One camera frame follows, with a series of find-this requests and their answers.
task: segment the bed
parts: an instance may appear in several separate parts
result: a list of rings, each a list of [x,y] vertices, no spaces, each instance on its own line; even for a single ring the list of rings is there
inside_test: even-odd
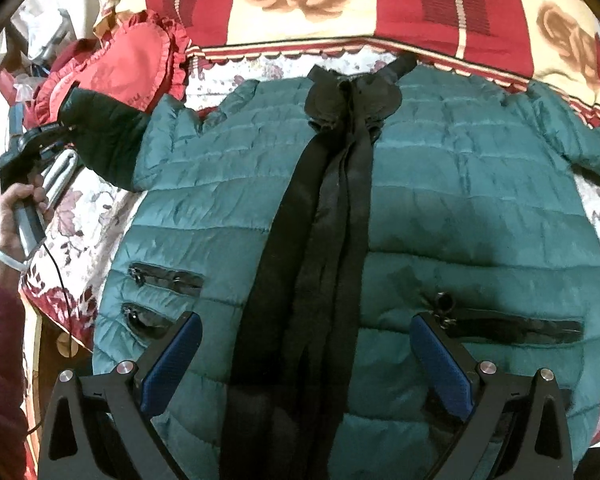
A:
[[[304,76],[314,64],[341,73],[372,72],[397,52],[411,50],[440,70],[484,76],[512,92],[541,80],[582,121],[600,124],[600,24],[582,0],[312,2],[104,0],[94,31],[107,43],[147,11],[178,23],[188,38],[184,99],[201,116],[245,79]],[[275,6],[278,11],[271,12]],[[311,16],[311,27],[300,26],[302,14]],[[600,188],[584,177],[577,185],[600,238]],[[71,313],[44,253],[36,255],[24,280],[27,299],[87,349],[110,263],[142,198],[81,170],[48,229],[47,245],[61,266]]]

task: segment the wrist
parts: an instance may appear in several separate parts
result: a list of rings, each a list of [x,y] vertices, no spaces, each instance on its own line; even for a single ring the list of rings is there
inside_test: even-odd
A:
[[[18,262],[24,260],[24,252],[18,237],[4,236],[0,233],[0,250]]]
[[[20,285],[20,272],[0,261],[0,286],[13,294],[17,294]]]

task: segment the maroon sleeve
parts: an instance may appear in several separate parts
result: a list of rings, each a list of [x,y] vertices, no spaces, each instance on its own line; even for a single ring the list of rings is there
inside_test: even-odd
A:
[[[27,420],[20,409],[24,394],[24,322],[20,298],[0,287],[0,469],[18,480],[26,469]]]

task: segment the teal puffer jacket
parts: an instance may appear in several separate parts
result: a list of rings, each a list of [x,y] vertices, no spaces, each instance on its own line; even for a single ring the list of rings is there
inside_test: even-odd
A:
[[[106,149],[78,146],[88,166],[148,191],[107,279],[94,372],[137,359],[150,343],[129,325],[130,304],[149,318],[175,320],[185,310],[202,318],[200,350],[167,412],[153,421],[192,479],[219,478],[242,308],[285,189],[315,135],[304,111],[312,84],[244,82],[204,122],[169,96],[150,118],[80,90],[62,109],[66,123],[114,139]],[[466,343],[476,360],[507,372],[550,368],[573,391],[568,422],[577,464],[600,408],[600,245],[571,168],[600,178],[600,128],[587,128],[538,83],[511,95],[482,78],[419,66],[398,86],[402,103],[374,145],[360,329],[330,477],[418,480],[448,442],[425,420],[427,382],[409,337],[422,298],[439,291],[471,308],[584,324],[574,344]],[[174,291],[159,279],[138,286],[130,268],[147,265],[186,271],[202,288]]]

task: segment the black cable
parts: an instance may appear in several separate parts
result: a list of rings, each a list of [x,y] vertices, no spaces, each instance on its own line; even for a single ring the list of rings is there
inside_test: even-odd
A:
[[[66,294],[66,288],[64,288],[64,282],[62,281],[62,274],[60,272],[60,267],[58,267],[58,264],[56,263],[56,259],[51,255],[51,251],[49,251],[49,248],[46,246],[46,244],[42,244],[42,246],[45,248],[46,254],[49,255],[49,257],[51,258],[51,261],[54,263],[54,266],[56,268],[56,272],[58,273],[58,279],[60,280],[60,286],[62,287],[62,293],[64,294],[64,301],[66,303],[66,313],[68,316],[68,320],[69,320],[69,346],[68,346],[68,350],[69,350],[69,359],[71,359],[71,354],[72,354],[72,340],[74,338],[74,335],[72,333],[72,312],[71,312],[71,305],[69,304],[69,297]]]
[[[72,343],[73,343],[73,339],[74,339],[73,321],[71,319],[71,316],[72,316],[71,304],[69,303],[69,297],[66,294],[66,288],[64,288],[64,281],[62,280],[62,273],[60,272],[60,267],[58,267],[58,263],[56,262],[56,259],[51,255],[51,251],[49,251],[49,248],[46,246],[46,244],[42,244],[42,246],[45,248],[46,254],[49,255],[49,257],[51,258],[51,261],[54,263],[54,267],[56,268],[56,272],[58,273],[58,279],[60,280],[60,286],[62,287],[62,293],[64,294],[64,302],[66,303],[66,313],[67,313],[68,320],[69,320],[68,351],[69,351],[69,359],[71,359]],[[42,420],[40,420],[39,423],[37,423],[33,428],[31,428],[29,431],[27,431],[27,436],[29,436],[31,433],[35,433],[40,428],[40,426],[42,426]]]
[[[37,423],[33,428],[31,428],[29,431],[27,431],[27,436],[29,436],[31,433],[35,433],[37,430],[39,430],[40,426],[42,426],[42,420],[40,420],[39,423]]]

